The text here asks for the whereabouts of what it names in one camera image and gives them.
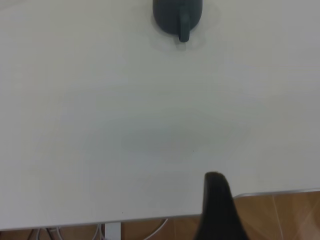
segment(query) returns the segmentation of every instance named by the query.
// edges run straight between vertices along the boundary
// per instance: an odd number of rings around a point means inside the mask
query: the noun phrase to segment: white cable
[[[94,233],[94,235],[93,235],[92,240],[95,240],[95,239],[96,239],[97,234],[98,234],[98,230],[99,230],[99,225],[96,226],[95,233]],[[57,228],[56,228],[56,233],[57,233],[57,235],[58,235],[58,237],[59,237],[59,240],[64,240],[64,238],[62,237],[62,235],[61,235],[61,233],[60,233],[60,227],[57,227]]]
[[[99,225],[96,226],[95,233],[94,233],[94,236],[93,236],[92,240],[96,239],[97,234],[98,234],[98,230],[99,230]]]
[[[167,218],[166,220],[164,220],[164,222],[161,224],[160,227],[158,227],[157,230],[155,230],[153,233],[151,233],[151,235],[147,236],[147,237],[146,237],[145,239],[143,239],[143,240],[147,240],[147,239],[151,238],[153,235],[155,235],[157,232],[159,232],[159,231],[162,229],[162,227],[166,224],[167,221],[168,221],[168,218]]]
[[[56,228],[56,233],[58,235],[59,240],[64,240],[64,238],[62,237],[61,233],[60,233],[60,229],[59,227]]]
[[[100,239],[99,240],[101,240],[101,239],[102,240],[106,240],[104,235],[103,235],[103,233],[102,233],[102,229],[101,229],[102,224],[98,224],[98,227],[99,227],[99,235],[100,235]]]
[[[39,240],[40,231],[41,231],[41,228],[39,228],[38,231],[36,232],[35,240]]]

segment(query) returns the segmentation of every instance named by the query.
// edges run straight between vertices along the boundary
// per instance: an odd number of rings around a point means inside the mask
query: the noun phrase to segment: dark gray mug
[[[202,5],[203,0],[153,0],[153,16],[164,32],[185,43],[201,18]]]

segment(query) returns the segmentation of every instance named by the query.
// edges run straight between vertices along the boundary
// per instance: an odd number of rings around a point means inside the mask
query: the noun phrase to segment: mug handle
[[[189,41],[190,36],[190,16],[186,6],[179,8],[179,40],[181,43]]]

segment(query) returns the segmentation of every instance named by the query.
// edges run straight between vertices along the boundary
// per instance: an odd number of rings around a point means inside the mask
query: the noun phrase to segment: white desk
[[[204,0],[190,42],[151,0],[0,2],[0,229],[200,214],[320,187],[320,2]]]

